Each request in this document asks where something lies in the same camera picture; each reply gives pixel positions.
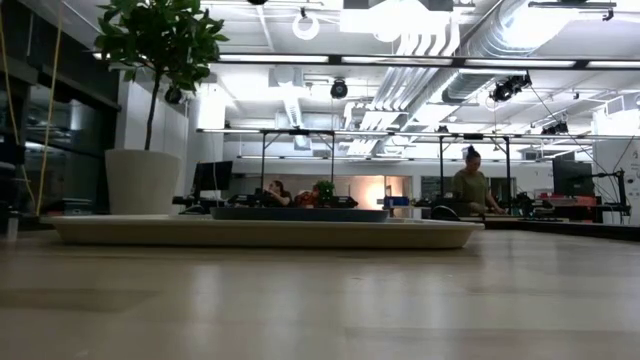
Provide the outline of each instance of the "white planter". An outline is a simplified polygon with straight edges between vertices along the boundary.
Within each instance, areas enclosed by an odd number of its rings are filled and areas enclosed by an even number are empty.
[[[105,152],[114,215],[170,214],[180,159],[169,154],[114,149]]]

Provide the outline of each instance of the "stage light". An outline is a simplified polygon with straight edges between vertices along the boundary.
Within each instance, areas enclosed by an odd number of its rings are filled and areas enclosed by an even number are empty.
[[[344,99],[349,93],[349,88],[347,84],[344,82],[344,79],[335,79],[333,81],[333,86],[331,86],[331,97],[340,100]]]
[[[527,86],[531,86],[531,77],[527,73],[524,76],[510,76],[507,81],[496,84],[496,88],[491,92],[489,97],[495,102],[506,102]]]

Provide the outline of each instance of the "seated person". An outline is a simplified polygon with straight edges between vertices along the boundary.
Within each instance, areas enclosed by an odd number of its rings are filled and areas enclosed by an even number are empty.
[[[269,184],[265,195],[267,199],[264,201],[264,205],[267,207],[288,207],[293,204],[291,194],[284,190],[284,184],[279,180],[274,180]]]
[[[453,177],[453,191],[455,197],[466,203],[473,213],[485,214],[487,212],[486,204],[489,203],[497,214],[504,214],[493,196],[487,188],[487,179],[478,169],[481,164],[480,154],[469,146],[466,167],[456,173]]]
[[[313,186],[312,191],[302,191],[298,196],[296,196],[295,205],[296,207],[308,208],[312,209],[318,206],[318,196],[320,195],[320,190],[317,186]]]

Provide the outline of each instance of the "raised platform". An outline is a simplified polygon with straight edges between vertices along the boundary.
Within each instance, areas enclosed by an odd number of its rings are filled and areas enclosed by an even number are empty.
[[[388,219],[383,223],[213,220],[211,216],[43,218],[73,244],[423,248],[463,247],[482,224]]]

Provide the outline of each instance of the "spotlight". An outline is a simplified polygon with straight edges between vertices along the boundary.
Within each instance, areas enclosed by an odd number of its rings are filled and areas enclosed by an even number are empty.
[[[555,135],[555,134],[568,134],[568,133],[569,133],[569,126],[567,125],[566,122],[563,121],[563,122],[559,122],[543,128],[540,134]]]
[[[180,101],[182,100],[182,91],[180,91],[180,89],[178,89],[177,87],[169,87],[169,90],[167,90],[167,92],[164,94],[164,99],[167,103],[169,104],[180,104]]]
[[[496,84],[496,88],[489,97],[497,103],[509,101],[514,95],[522,92],[523,88],[530,85],[532,82],[528,72],[524,76],[509,76],[506,81]]]
[[[344,79],[335,79],[331,86],[331,97],[337,100],[344,99],[349,93],[349,88]]]

